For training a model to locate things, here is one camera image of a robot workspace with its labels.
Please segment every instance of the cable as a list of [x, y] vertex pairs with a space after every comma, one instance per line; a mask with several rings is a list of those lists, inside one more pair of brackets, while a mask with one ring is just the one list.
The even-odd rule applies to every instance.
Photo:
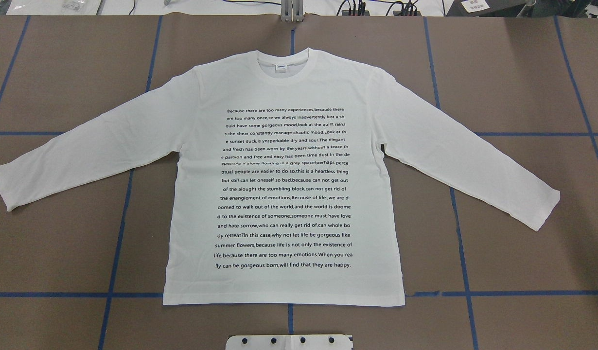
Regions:
[[390, 10], [392, 9], [392, 6], [394, 6], [395, 4], [401, 4], [401, 13], [403, 12], [404, 4], [402, 1], [390, 2], [390, 7], [388, 7], [388, 9], [387, 9], [386, 16], [390, 14]]
[[256, 4], [272, 4], [272, 5], [280, 5], [279, 2], [270, 2], [270, 1], [255, 1], [255, 0], [223, 0], [225, 2], [254, 2]]
[[338, 8], [338, 12], [336, 13], [336, 16], [340, 14], [340, 10], [344, 6], [345, 2], [349, 4], [349, 14], [351, 13], [351, 3], [349, 2], [349, 0], [343, 0], [342, 4], [340, 4], [340, 7]]

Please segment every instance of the blue grid line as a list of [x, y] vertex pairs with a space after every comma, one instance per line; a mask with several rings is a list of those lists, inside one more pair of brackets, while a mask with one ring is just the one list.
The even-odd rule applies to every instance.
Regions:
[[[437, 297], [530, 297], [530, 296], [586, 296], [598, 295], [598, 290], [489, 290], [489, 291], [426, 291], [406, 295], [407, 298], [437, 298]], [[108, 293], [95, 292], [0, 292], [0, 298], [106, 298]], [[144, 292], [114, 292], [112, 298], [162, 298], [163, 293]], [[288, 330], [292, 334], [294, 304], [288, 304]]]
[[531, 297], [560, 295], [598, 295], [598, 290], [490, 290], [475, 292], [444, 292], [444, 297]]
[[[163, 22], [163, 16], [158, 17], [157, 22], [157, 33], [154, 38], [154, 46], [152, 48], [152, 58], [150, 59], [150, 70], [148, 71], [148, 81], [146, 82], [145, 91], [150, 91], [150, 85], [152, 83], [152, 75], [154, 73], [154, 62], [157, 56], [158, 38], [161, 34], [161, 23]], [[133, 173], [134, 169], [130, 170], [128, 175], [128, 186], [126, 187], [126, 198], [124, 200], [124, 208], [122, 209], [122, 220], [120, 223], [120, 232], [117, 236], [117, 245], [115, 247], [115, 257], [113, 260], [113, 268], [111, 270], [111, 279], [108, 287], [108, 296], [106, 297], [105, 313], [103, 317], [103, 326], [101, 327], [101, 335], [98, 341], [98, 350], [103, 350], [104, 339], [106, 335], [106, 327], [108, 326], [108, 317], [111, 311], [111, 301], [113, 299], [113, 291], [115, 287], [115, 276], [117, 275], [117, 266], [120, 260], [120, 252], [122, 249], [122, 240], [124, 237], [124, 228], [126, 226], [126, 211], [128, 210], [128, 204], [130, 203], [130, 193], [132, 192], [133, 185]]]
[[108, 315], [111, 310], [111, 301], [113, 299], [113, 290], [115, 287], [115, 275], [117, 275], [117, 264], [120, 259], [120, 252], [122, 250], [122, 239], [124, 237], [124, 228], [126, 227], [126, 211], [128, 210], [128, 204], [130, 203], [130, 193], [133, 184], [133, 172], [130, 170], [128, 175], [128, 187], [126, 187], [126, 198], [124, 199], [124, 208], [122, 209], [122, 219], [120, 222], [120, 231], [117, 235], [117, 245], [115, 247], [115, 256], [113, 259], [113, 267], [111, 268], [111, 279], [108, 285], [108, 294], [106, 296], [105, 313], [103, 316], [103, 327], [101, 327], [101, 336], [98, 342], [98, 350], [102, 350], [104, 346], [104, 338], [106, 335], [106, 326], [108, 325]]
[[589, 133], [510, 133], [510, 132], [481, 132], [475, 133], [480, 137], [588, 137]]
[[25, 38], [26, 29], [29, 26], [29, 20], [31, 20], [31, 16], [27, 16], [27, 18], [25, 20], [25, 26], [23, 26], [23, 31], [20, 33], [20, 37], [18, 38], [18, 43], [16, 44], [16, 49], [14, 50], [14, 54], [12, 55], [12, 60], [10, 60], [10, 66], [7, 67], [7, 73], [5, 73], [5, 78], [3, 79], [3, 84], [1, 84], [0, 104], [1, 104], [1, 98], [3, 97], [3, 93], [5, 92], [5, 86], [7, 86], [7, 81], [10, 79], [10, 73], [12, 73], [12, 68], [14, 67], [14, 62], [16, 62], [16, 57], [18, 56], [18, 51], [20, 51], [20, 47], [23, 44], [23, 38]]
[[463, 273], [463, 287], [465, 288], [465, 299], [468, 303], [468, 317], [470, 317], [470, 328], [472, 329], [472, 344], [475, 350], [478, 350], [478, 338], [476, 336], [476, 323], [474, 321], [474, 310], [472, 308], [472, 297], [470, 295], [470, 282], [468, 281], [468, 268], [465, 263], [465, 253], [463, 251], [463, 237], [461, 236], [461, 225], [459, 224], [459, 212], [457, 210], [457, 199], [455, 198], [455, 189], [450, 188], [450, 201], [455, 211], [455, 221], [457, 222], [457, 238], [459, 239], [459, 259], [461, 259], [461, 272]]
[[43, 136], [61, 135], [64, 131], [0, 131], [1, 136]]
[[439, 290], [431, 291], [431, 292], [415, 292], [412, 295], [405, 295], [405, 297], [409, 298], [426, 298], [426, 297], [439, 297], [441, 296], [441, 292]]
[[106, 298], [108, 293], [0, 292], [0, 298]]
[[290, 54], [295, 54], [295, 29], [290, 31]]
[[295, 334], [295, 324], [293, 320], [294, 305], [288, 304], [288, 334]]
[[[441, 109], [440, 94], [437, 89], [437, 77], [435, 75], [435, 66], [433, 65], [433, 53], [431, 51], [431, 39], [428, 29], [428, 20], [423, 17], [424, 34], [426, 37], [426, 49], [428, 50], [428, 62], [431, 69], [431, 78], [433, 80], [433, 93], [435, 94], [435, 106]], [[459, 257], [461, 259], [461, 272], [463, 273], [463, 284], [466, 292], [470, 292], [470, 284], [468, 283], [468, 269], [465, 264], [465, 254], [463, 252], [463, 239], [461, 237], [461, 226], [459, 226], [459, 213], [457, 212], [457, 200], [455, 199], [455, 190], [450, 188], [450, 198], [452, 200], [453, 210], [455, 211], [455, 220], [457, 222], [457, 237], [459, 239]], [[476, 323], [474, 321], [474, 310], [472, 308], [472, 297], [466, 295], [466, 302], [468, 304], [468, 318], [470, 319], [470, 333], [472, 334], [472, 345], [474, 350], [478, 350], [478, 340], [476, 336]]]
[[150, 61], [150, 70], [148, 71], [148, 82], [145, 86], [146, 92], [150, 91], [150, 85], [152, 84], [152, 73], [154, 72], [154, 62], [157, 58], [158, 37], [161, 34], [161, 23], [163, 23], [163, 16], [158, 17], [157, 35], [154, 39], [154, 47], [152, 48], [152, 60]]
[[428, 64], [431, 67], [431, 78], [433, 80], [433, 95], [435, 96], [435, 106], [441, 109], [440, 94], [437, 93], [437, 78], [435, 76], [435, 66], [433, 66], [433, 53], [431, 51], [431, 38], [428, 34], [428, 20], [422, 17], [424, 21], [424, 35], [426, 37], [426, 49], [428, 50]]
[[113, 293], [114, 298], [162, 298], [163, 293]]
[[584, 117], [586, 129], [588, 130], [588, 135], [591, 137], [591, 142], [593, 144], [593, 149], [595, 150], [595, 156], [597, 157], [597, 162], [598, 162], [597, 142], [595, 141], [595, 136], [593, 136], [593, 129], [591, 128], [591, 124], [588, 120], [588, 116], [586, 115], [586, 109], [584, 108], [584, 102], [582, 102], [582, 96], [580, 95], [580, 90], [578, 89], [578, 84], [576, 84], [575, 77], [573, 77], [571, 65], [569, 64], [569, 58], [567, 57], [567, 52], [565, 50], [565, 43], [563, 43], [563, 35], [561, 34], [561, 27], [559, 26], [558, 16], [554, 16], [554, 26], [556, 27], [556, 34], [558, 35], [559, 43], [561, 44], [561, 51], [563, 53], [563, 58], [565, 59], [565, 65], [567, 67], [567, 72], [569, 73], [569, 78], [572, 81], [573, 90], [575, 91], [575, 96], [578, 98], [578, 104], [580, 105], [580, 110], [582, 111], [582, 117]]

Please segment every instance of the sleeve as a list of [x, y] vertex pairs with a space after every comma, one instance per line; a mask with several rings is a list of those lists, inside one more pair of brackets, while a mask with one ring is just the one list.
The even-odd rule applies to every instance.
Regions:
[[200, 97], [195, 69], [0, 166], [8, 211], [179, 151]]
[[561, 195], [487, 141], [379, 69], [368, 84], [388, 155], [538, 231]]

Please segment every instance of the white long-sleeve t-shirt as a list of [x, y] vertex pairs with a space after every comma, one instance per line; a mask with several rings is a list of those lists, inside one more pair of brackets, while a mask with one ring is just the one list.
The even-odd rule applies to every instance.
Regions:
[[560, 198], [382, 69], [313, 49], [194, 67], [0, 166], [0, 193], [10, 211], [176, 151], [164, 304], [396, 306], [382, 144], [533, 230]]

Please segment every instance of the sticker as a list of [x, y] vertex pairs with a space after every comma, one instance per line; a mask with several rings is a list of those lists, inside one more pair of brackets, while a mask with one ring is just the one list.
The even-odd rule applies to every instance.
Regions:
[[475, 13], [490, 8], [485, 0], [466, 0], [462, 1], [461, 5], [463, 5], [463, 8], [465, 11], [468, 11], [468, 13]]
[[85, 0], [64, 0], [61, 7], [64, 9], [80, 12], [85, 6]]

